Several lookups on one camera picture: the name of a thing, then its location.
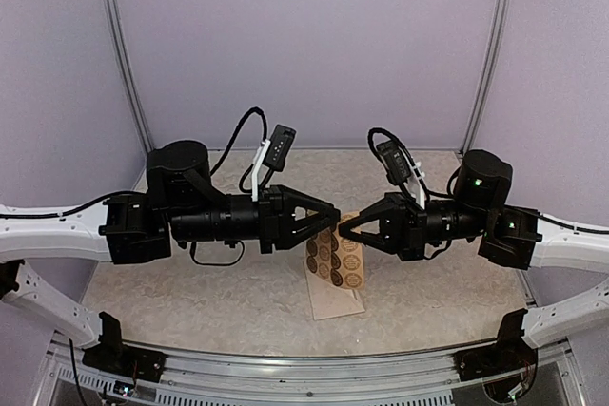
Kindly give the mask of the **brown seal sticker sheet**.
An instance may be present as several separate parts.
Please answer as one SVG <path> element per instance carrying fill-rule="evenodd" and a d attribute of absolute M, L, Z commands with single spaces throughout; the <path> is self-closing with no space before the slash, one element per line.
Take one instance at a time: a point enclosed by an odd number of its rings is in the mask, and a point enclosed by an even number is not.
<path fill-rule="evenodd" d="M 309 273 L 337 288 L 364 289 L 363 246 L 341 236 L 338 228 L 326 228 L 309 238 L 305 253 Z"/>

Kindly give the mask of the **pink envelope with cream flap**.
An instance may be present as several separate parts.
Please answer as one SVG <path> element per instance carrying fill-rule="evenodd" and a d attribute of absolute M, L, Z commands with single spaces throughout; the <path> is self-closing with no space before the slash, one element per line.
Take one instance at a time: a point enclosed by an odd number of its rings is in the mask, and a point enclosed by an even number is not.
<path fill-rule="evenodd" d="M 357 290 L 335 287 L 304 268 L 312 317 L 316 321 L 359 315 L 365 312 Z"/>

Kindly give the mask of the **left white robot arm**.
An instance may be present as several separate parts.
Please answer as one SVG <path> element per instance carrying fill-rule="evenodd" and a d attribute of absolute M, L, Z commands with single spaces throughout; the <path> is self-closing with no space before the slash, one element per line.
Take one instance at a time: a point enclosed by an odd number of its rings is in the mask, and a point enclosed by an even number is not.
<path fill-rule="evenodd" d="M 201 242 L 235 248 L 250 240 L 267 254 L 289 250 L 341 217 L 333 204 L 284 185 L 254 185 L 248 194 L 221 192 L 212 183 L 207 148 L 198 141 L 152 150 L 146 178 L 144 193 L 112 192 L 72 209 L 1 209 L 2 301 L 52 322 L 115 373 L 133 362 L 119 321 L 69 301 L 43 282 L 30 259 L 132 265 L 170 257 L 174 243 L 194 255 Z"/>

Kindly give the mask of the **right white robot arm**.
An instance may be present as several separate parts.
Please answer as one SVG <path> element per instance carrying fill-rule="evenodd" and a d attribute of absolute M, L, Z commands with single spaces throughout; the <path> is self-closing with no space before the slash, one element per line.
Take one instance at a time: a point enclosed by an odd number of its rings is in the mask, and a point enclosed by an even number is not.
<path fill-rule="evenodd" d="M 478 241 L 479 255 L 501 267 L 608 271 L 607 228 L 507 204 L 513 168 L 496 155 L 467 151 L 445 198 L 432 199 L 403 147 L 387 141 L 373 153 L 399 189 L 340 223 L 341 237 L 401 261 L 430 261 L 465 240 Z"/>

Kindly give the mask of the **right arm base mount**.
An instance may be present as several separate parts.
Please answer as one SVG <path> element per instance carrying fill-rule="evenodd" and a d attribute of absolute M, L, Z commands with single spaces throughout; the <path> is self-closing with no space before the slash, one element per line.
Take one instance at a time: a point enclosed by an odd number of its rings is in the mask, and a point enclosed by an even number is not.
<path fill-rule="evenodd" d="M 524 348 L 498 348 L 487 345 L 461 350 L 453 356 L 461 382 L 493 377 L 524 369 L 538 362 L 538 351 Z"/>

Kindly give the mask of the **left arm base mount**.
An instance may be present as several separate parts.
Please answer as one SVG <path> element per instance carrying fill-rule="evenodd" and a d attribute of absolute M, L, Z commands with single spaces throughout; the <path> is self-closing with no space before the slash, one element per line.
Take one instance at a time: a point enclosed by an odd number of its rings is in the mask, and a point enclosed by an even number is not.
<path fill-rule="evenodd" d="M 91 368 L 133 380 L 159 383 L 167 355 L 163 352 L 122 344 L 119 349 L 98 344 L 86 349 L 83 363 Z"/>

